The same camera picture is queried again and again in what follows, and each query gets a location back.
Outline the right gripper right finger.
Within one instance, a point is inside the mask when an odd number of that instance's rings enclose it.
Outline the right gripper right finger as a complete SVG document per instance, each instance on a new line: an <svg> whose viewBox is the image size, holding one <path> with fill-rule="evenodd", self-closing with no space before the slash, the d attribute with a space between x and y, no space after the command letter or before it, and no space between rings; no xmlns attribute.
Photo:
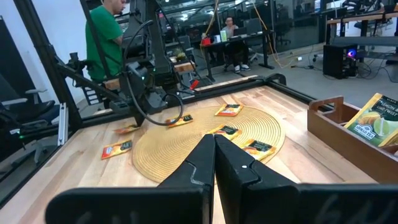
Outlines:
<svg viewBox="0 0 398 224"><path fill-rule="evenodd" d="M297 184L216 135L226 224L398 224L398 184Z"/></svg>

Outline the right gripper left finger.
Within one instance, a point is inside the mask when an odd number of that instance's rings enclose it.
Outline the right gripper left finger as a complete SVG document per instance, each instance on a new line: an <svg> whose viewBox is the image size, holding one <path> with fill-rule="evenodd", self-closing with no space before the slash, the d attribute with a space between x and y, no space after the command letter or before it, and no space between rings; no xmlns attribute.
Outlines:
<svg viewBox="0 0 398 224"><path fill-rule="evenodd" d="M206 134L157 187L75 188L55 196L46 224L212 224L215 138Z"/></svg>

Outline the orange tea packet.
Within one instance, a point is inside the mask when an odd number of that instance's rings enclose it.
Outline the orange tea packet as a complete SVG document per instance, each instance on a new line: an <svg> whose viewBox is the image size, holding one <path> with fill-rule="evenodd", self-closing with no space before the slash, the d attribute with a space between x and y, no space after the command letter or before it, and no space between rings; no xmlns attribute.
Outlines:
<svg viewBox="0 0 398 224"><path fill-rule="evenodd" d="M122 127L122 128L114 129L113 131L116 134L127 134L127 133L131 133L131 132L133 132L133 131L135 131L135 130L137 130L139 128L140 127L138 125L132 124L132 125L125 126L125 127Z"/></svg>
<svg viewBox="0 0 398 224"><path fill-rule="evenodd" d="M241 104L224 104L215 116L236 116L243 109Z"/></svg>
<svg viewBox="0 0 398 224"><path fill-rule="evenodd" d="M193 122L193 117L190 114L185 114L179 119L177 117L170 118L170 119L166 119L165 122L168 123L167 127L171 128L171 127L181 126L184 124L191 123L191 122Z"/></svg>
<svg viewBox="0 0 398 224"><path fill-rule="evenodd" d="M234 138L238 137L242 131L238 128L234 128L232 126L227 125L219 125L218 127L210 130L207 134L219 134L227 138L228 140L233 140Z"/></svg>
<svg viewBox="0 0 398 224"><path fill-rule="evenodd" d="M124 154L132 149L132 141L122 141L114 144L109 144L103 148L101 159L108 159L110 157L118 156Z"/></svg>
<svg viewBox="0 0 398 224"><path fill-rule="evenodd" d="M255 139L248 139L244 144L241 145L241 149L259 161L272 155L276 151L276 147Z"/></svg>

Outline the wooden organizer box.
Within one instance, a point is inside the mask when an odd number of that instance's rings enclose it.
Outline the wooden organizer box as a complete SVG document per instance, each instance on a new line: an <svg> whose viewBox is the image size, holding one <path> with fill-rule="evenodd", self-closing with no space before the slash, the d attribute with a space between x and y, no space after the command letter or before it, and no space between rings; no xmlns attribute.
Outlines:
<svg viewBox="0 0 398 224"><path fill-rule="evenodd" d="M313 100L307 111L307 129L345 159L382 184L398 184L398 145L376 147L343 127L359 108L342 96Z"/></svg>

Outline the lemon lime tea packet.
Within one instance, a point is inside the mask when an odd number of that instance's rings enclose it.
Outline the lemon lime tea packet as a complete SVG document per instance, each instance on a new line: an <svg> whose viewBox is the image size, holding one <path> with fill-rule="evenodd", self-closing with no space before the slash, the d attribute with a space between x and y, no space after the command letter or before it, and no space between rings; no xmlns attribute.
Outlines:
<svg viewBox="0 0 398 224"><path fill-rule="evenodd" d="M398 144L398 101L375 93L344 128L377 147Z"/></svg>

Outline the round woven placemat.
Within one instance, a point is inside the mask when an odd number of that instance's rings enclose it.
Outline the round woven placemat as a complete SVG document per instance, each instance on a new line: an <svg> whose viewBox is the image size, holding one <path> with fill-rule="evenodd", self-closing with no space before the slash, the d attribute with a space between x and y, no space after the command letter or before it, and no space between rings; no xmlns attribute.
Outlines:
<svg viewBox="0 0 398 224"><path fill-rule="evenodd" d="M242 131L231 140L240 148L248 139L276 147L276 151L264 159L266 161L283 146L285 128L278 116L250 106L244 106L236 116L215 116L220 108L221 106L195 108L188 112L193 117L191 123L171 128L149 128L132 150L135 168L144 177L154 182L162 182L177 169L208 131L221 124Z"/></svg>

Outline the person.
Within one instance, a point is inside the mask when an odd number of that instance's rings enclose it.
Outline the person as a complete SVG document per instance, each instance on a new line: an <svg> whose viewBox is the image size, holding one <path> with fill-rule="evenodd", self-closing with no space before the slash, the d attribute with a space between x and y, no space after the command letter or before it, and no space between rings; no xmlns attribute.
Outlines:
<svg viewBox="0 0 398 224"><path fill-rule="evenodd" d="M230 39L234 34L234 30L238 29L239 27L234 24L232 17L227 17L225 24L226 26L222 28L222 30L226 32L227 38ZM232 61L235 73L240 73L241 70L250 70L248 65L249 48L244 41L236 41L226 44L224 47L224 52Z"/></svg>
<svg viewBox="0 0 398 224"><path fill-rule="evenodd" d="M109 74L116 76L121 71L123 65L121 47L123 32L114 16L123 12L126 0L102 1L102 5L90 11L90 16L98 35L98 42L103 49L104 58L108 64ZM89 25L85 27L85 36L86 59L90 63L88 74L93 81L103 82L106 79L105 69Z"/></svg>

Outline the black office chair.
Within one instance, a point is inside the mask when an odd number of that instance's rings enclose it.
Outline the black office chair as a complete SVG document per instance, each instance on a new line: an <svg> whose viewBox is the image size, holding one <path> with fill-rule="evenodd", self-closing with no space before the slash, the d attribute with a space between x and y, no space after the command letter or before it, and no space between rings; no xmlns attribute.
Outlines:
<svg viewBox="0 0 398 224"><path fill-rule="evenodd" d="M8 96L16 96L11 84L0 74L0 128L6 125L26 126L28 129L49 126L59 117L60 106L53 100L39 103L39 92L43 90L28 90L34 96L34 102L27 98L16 98L3 101Z"/></svg>

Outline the black office desk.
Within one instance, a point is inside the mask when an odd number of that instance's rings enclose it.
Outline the black office desk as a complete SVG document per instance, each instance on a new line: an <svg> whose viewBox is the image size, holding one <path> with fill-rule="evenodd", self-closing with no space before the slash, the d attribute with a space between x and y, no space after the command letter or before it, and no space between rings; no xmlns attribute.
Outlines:
<svg viewBox="0 0 398 224"><path fill-rule="evenodd" d="M267 47L267 45L270 43L270 41L268 40L268 36L270 34L273 34L273 33L274 33L273 30L266 30L266 31L261 32L260 34L247 35L247 36L244 36L244 37L243 36L234 37L234 38L229 39L229 40L227 40L225 42L212 42L210 46L201 47L201 49L204 52L204 56L205 56L206 68L208 70L208 75L207 75L208 79L211 82L213 82L213 83L215 82L215 79L213 78L213 74L212 74L212 71L211 71L211 64L210 64L210 58L209 58L209 55L208 55L208 48L216 47L216 46L219 46L219 45L226 45L226 44L230 44L230 43L233 43L233 42L239 42L239 41L244 41L244 40L258 39L260 37L262 38L262 51L263 51L263 55L264 56L263 56L263 62L260 63L259 66L264 67L264 68L268 68L270 70L275 69L275 67L269 65L268 61L267 61L268 60L268 55L267 55L268 47Z"/></svg>

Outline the black computer tower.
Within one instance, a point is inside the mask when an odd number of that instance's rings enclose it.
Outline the black computer tower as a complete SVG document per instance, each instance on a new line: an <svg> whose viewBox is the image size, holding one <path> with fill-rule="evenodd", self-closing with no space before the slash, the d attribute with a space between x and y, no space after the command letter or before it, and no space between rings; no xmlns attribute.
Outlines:
<svg viewBox="0 0 398 224"><path fill-rule="evenodd" d="M324 45L323 74L336 79L355 77L357 75L356 44Z"/></svg>

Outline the silver aluminium bracket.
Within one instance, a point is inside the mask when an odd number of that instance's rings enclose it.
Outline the silver aluminium bracket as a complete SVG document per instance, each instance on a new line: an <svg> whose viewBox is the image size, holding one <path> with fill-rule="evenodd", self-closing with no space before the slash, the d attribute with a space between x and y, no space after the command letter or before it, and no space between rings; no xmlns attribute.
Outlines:
<svg viewBox="0 0 398 224"><path fill-rule="evenodd" d="M58 140L57 145L63 146L68 141L68 107L66 103L60 104L58 120Z"/></svg>

